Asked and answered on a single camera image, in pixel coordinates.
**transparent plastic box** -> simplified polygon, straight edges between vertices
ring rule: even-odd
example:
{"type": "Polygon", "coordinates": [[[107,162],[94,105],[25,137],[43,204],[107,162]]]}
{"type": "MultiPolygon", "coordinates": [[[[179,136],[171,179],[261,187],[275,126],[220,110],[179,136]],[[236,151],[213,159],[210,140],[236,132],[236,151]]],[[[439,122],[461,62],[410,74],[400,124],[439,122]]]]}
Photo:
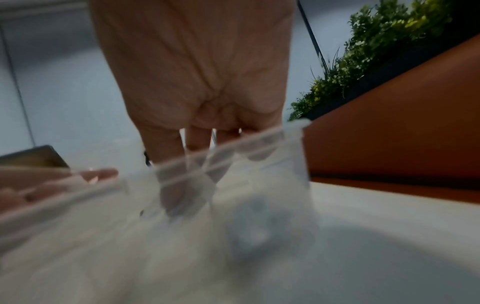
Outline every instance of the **transparent plastic box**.
{"type": "Polygon", "coordinates": [[[307,124],[3,215],[0,302],[276,300],[279,274],[300,275],[318,231],[307,124]]]}

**orange couch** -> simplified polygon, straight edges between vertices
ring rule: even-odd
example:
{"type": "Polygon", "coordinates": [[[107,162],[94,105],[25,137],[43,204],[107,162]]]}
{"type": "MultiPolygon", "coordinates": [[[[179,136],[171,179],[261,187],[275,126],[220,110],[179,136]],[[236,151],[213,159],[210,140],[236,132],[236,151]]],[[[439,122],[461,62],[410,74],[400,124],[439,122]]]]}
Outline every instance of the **orange couch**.
{"type": "Polygon", "coordinates": [[[480,35],[314,120],[303,144],[324,181],[480,190],[480,35]]]}

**white wall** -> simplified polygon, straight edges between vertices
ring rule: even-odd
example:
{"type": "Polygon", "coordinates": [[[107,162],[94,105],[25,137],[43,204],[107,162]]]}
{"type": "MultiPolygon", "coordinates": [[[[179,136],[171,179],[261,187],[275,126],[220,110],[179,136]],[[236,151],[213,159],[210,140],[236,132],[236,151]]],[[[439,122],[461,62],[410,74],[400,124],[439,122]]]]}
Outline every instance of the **white wall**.
{"type": "Polygon", "coordinates": [[[20,96],[0,37],[0,155],[32,146],[20,96]]]}
{"type": "Polygon", "coordinates": [[[86,10],[3,23],[37,145],[60,155],[139,138],[86,10]]]}
{"type": "Polygon", "coordinates": [[[315,53],[314,45],[305,27],[300,11],[296,9],[293,20],[290,64],[286,88],[286,102],[283,108],[282,121],[286,122],[292,110],[290,104],[297,101],[301,92],[310,90],[314,76],[321,75],[320,61],[315,53]]]}
{"type": "MultiPolygon", "coordinates": [[[[344,54],[345,42],[352,36],[350,16],[364,5],[379,4],[379,0],[300,0],[325,60],[332,61],[337,49],[344,54]]],[[[410,5],[412,0],[398,0],[410,5]]]]}

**shrub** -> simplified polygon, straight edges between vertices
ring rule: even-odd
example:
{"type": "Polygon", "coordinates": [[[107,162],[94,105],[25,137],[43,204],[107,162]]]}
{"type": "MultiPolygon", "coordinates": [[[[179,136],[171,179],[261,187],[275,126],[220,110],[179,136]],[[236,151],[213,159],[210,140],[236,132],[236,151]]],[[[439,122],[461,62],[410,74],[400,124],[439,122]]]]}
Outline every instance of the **shrub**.
{"type": "Polygon", "coordinates": [[[323,78],[314,79],[309,92],[302,93],[289,120],[300,118],[313,107],[327,104],[345,93],[368,72],[418,41],[440,36],[452,21],[453,0],[414,0],[411,9],[397,0],[380,0],[373,8],[364,6],[348,22],[351,38],[345,53],[323,66],[323,78]]]}

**green plant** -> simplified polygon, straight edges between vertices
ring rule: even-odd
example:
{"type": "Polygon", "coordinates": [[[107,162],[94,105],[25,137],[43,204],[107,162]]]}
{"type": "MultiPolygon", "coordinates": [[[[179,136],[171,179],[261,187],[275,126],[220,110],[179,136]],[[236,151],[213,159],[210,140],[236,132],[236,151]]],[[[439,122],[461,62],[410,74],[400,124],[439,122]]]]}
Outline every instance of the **green plant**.
{"type": "Polygon", "coordinates": [[[452,21],[454,0],[414,0],[411,9],[397,0],[380,0],[373,8],[364,6],[350,17],[351,38],[341,58],[324,68],[324,78],[316,78],[309,92],[302,93],[289,120],[345,96],[345,92],[369,71],[377,68],[399,50],[420,40],[440,36],[452,21]]]}

